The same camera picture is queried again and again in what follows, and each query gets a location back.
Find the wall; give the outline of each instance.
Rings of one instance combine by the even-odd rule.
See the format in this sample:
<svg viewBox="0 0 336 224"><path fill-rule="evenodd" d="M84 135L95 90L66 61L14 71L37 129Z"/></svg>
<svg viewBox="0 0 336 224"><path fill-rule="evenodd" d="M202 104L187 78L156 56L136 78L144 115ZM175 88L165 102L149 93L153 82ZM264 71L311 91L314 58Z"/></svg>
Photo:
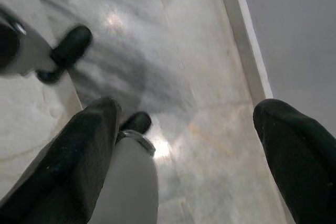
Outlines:
<svg viewBox="0 0 336 224"><path fill-rule="evenodd" d="M247 0L277 99L336 136L335 0Z"/></svg>

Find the foot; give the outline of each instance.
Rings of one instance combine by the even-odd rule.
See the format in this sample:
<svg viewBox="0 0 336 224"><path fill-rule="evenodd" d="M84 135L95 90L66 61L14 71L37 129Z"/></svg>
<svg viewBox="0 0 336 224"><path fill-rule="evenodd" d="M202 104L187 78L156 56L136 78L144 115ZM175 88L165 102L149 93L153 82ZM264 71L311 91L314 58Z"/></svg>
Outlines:
<svg viewBox="0 0 336 224"><path fill-rule="evenodd" d="M120 130L134 130L145 134L151 127L151 124L152 120L146 112L137 112L120 125Z"/></svg>

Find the baseboard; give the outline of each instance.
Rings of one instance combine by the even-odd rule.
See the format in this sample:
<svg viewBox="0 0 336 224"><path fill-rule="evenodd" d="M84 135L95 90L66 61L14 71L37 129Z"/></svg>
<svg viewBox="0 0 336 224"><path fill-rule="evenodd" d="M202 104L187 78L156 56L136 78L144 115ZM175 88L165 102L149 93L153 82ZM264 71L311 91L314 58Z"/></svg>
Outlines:
<svg viewBox="0 0 336 224"><path fill-rule="evenodd" d="M246 0L223 0L254 105L273 98Z"/></svg>

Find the gray pants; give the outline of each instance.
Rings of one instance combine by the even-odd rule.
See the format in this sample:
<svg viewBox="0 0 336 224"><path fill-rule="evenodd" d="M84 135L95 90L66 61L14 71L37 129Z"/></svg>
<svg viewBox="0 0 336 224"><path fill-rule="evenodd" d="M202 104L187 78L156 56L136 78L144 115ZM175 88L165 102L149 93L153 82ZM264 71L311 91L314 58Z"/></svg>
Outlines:
<svg viewBox="0 0 336 224"><path fill-rule="evenodd" d="M154 160L135 140L125 137L113 150L110 169L90 224L155 224L158 181Z"/></svg>

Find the black shoe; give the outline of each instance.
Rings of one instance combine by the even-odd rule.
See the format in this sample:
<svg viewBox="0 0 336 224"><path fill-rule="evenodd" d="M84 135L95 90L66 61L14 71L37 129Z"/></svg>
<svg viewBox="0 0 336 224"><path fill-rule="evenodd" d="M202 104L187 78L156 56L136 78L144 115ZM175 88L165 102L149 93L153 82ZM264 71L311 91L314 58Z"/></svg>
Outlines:
<svg viewBox="0 0 336 224"><path fill-rule="evenodd" d="M137 112L120 125L120 130L134 130L141 134L145 134L151 125L152 120L146 112Z"/></svg>

